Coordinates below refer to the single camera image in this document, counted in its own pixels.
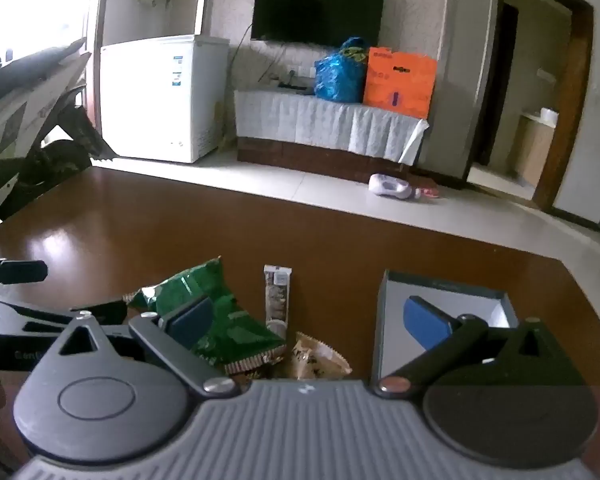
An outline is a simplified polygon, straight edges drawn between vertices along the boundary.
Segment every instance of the bag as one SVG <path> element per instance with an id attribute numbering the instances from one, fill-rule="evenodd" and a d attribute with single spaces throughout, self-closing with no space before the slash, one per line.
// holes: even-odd
<path id="1" fill-rule="evenodd" d="M 365 97 L 367 106 L 426 119 L 436 81 L 438 62 L 422 54 L 369 51 Z"/>
<path id="2" fill-rule="evenodd" d="M 190 350 L 226 374 L 247 372 L 272 364 L 286 342 L 238 305 L 224 282 L 222 261 L 215 258 L 154 286 L 125 297 L 128 306 L 149 309 L 161 316 L 201 296 L 213 302 L 213 322 Z"/>
<path id="3" fill-rule="evenodd" d="M 368 45 L 362 38 L 350 38 L 337 53 L 316 61 L 316 97 L 339 103 L 361 103 L 367 61 Z"/>

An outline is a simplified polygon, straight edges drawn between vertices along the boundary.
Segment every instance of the white tablecloth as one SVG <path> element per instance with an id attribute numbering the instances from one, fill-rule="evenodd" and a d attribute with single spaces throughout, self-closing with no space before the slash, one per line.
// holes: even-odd
<path id="1" fill-rule="evenodd" d="M 236 90 L 235 117 L 239 137 L 345 150 L 409 166 L 429 127 L 424 119 L 277 89 Z"/>

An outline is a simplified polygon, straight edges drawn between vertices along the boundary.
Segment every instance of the screw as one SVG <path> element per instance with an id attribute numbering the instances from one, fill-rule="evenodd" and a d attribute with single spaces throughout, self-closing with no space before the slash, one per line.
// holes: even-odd
<path id="1" fill-rule="evenodd" d="M 380 380 L 378 386 L 386 394 L 403 394 L 411 388 L 411 381 L 404 377 L 388 376 Z"/>
<path id="2" fill-rule="evenodd" d="M 226 394 L 235 388 L 235 383 L 229 377 L 214 377 L 207 379 L 202 387 L 210 394 Z"/>

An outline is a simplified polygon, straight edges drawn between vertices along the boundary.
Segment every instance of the snack wrapper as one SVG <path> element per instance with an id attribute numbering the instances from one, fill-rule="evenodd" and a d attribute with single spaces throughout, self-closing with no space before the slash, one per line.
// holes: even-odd
<path id="1" fill-rule="evenodd" d="M 352 372 L 346 359 L 333 348 L 301 332 L 291 352 L 291 379 L 342 379 Z"/>
<path id="2" fill-rule="evenodd" d="M 125 296 L 128 306 L 153 310 L 164 316 L 201 296 L 214 304 L 211 328 L 190 350 L 226 374 L 255 370 L 282 359 L 285 340 L 269 331 L 238 306 L 224 282 L 222 261 L 215 258 L 154 286 Z"/>

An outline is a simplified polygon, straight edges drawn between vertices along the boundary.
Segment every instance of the doorway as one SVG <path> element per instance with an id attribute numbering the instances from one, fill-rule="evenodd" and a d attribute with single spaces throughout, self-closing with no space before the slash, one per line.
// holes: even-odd
<path id="1" fill-rule="evenodd" d="M 580 124 L 592 41 L 593 9 L 583 0 L 500 0 L 470 187 L 551 210 Z"/>

